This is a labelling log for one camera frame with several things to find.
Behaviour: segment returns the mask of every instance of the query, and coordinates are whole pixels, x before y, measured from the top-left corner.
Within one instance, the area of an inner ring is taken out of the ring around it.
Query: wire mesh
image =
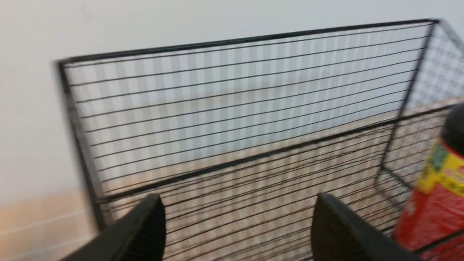
[[[311,259],[318,192],[390,235],[464,91],[454,39],[440,26],[429,38],[436,23],[65,60],[95,201],[118,219],[159,193],[167,260]]]

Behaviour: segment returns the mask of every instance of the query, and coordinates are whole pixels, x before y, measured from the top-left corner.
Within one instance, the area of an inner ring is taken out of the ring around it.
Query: wire grid panel
[[[452,34],[444,22],[435,26],[411,93],[409,111],[417,112],[417,107],[429,110],[463,100],[463,50],[453,41]]]
[[[399,210],[374,179],[393,125],[282,152],[158,189],[167,210],[166,260],[311,258],[318,192],[329,192],[378,229],[391,232]],[[383,177],[391,197],[407,189]],[[123,216],[146,194],[112,203]]]
[[[66,73],[109,195],[393,118],[429,25],[70,63]]]

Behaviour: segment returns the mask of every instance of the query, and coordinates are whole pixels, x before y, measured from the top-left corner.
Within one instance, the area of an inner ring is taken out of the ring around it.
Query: metal wire
[[[166,260],[310,260],[324,191],[391,234],[464,95],[460,45],[443,28],[416,20],[61,61],[97,218],[155,191]]]

